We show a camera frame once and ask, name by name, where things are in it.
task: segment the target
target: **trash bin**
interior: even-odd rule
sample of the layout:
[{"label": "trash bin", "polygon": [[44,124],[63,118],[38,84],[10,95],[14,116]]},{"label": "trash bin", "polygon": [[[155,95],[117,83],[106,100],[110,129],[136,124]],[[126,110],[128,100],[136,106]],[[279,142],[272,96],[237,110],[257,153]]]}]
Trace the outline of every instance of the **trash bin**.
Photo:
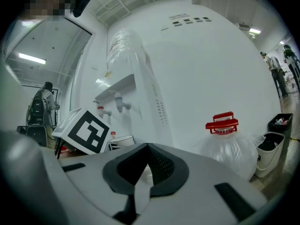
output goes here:
[{"label": "trash bin", "polygon": [[278,164],[285,136],[280,133],[268,132],[265,141],[258,146],[258,159],[255,175],[262,178],[269,174]]},{"label": "trash bin", "polygon": [[[281,118],[283,118],[285,121],[287,121],[286,125],[275,124],[276,121]],[[287,153],[287,149],[290,144],[292,121],[293,121],[292,113],[280,113],[268,123],[268,131],[269,132],[281,133],[285,136],[285,141],[284,141],[283,147],[282,147],[283,154]]]}]

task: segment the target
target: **black trash bin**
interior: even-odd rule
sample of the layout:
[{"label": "black trash bin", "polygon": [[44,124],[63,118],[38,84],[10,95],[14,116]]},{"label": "black trash bin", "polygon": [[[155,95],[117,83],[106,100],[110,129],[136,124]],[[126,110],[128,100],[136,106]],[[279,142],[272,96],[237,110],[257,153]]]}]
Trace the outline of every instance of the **black trash bin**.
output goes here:
[{"label": "black trash bin", "polygon": [[[275,124],[275,122],[281,118],[283,118],[284,120],[287,120],[286,125]],[[285,136],[285,141],[284,141],[283,147],[282,147],[282,154],[287,153],[287,149],[290,144],[292,121],[293,121],[292,113],[280,113],[268,123],[268,130],[270,132],[281,133]]]}]

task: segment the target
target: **floor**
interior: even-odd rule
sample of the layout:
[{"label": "floor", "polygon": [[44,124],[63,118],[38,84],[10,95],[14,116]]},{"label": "floor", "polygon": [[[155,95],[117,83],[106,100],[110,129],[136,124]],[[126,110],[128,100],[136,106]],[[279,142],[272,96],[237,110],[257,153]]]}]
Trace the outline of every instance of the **floor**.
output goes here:
[{"label": "floor", "polygon": [[[293,113],[291,137],[300,139],[300,94],[291,83],[287,90],[289,96],[280,98],[281,112]],[[290,141],[287,153],[281,154],[277,167],[264,178],[254,175],[250,182],[270,200],[286,189],[299,160],[300,142]]]}]

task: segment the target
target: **vent grille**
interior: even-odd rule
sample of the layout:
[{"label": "vent grille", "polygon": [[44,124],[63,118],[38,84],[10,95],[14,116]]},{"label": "vent grille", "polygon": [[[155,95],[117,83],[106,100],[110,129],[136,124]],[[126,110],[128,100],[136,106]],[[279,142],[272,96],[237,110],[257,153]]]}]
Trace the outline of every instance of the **vent grille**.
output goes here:
[{"label": "vent grille", "polygon": [[165,105],[158,99],[156,99],[156,104],[160,122],[163,126],[165,126],[166,124],[168,124],[168,117],[165,111]]}]

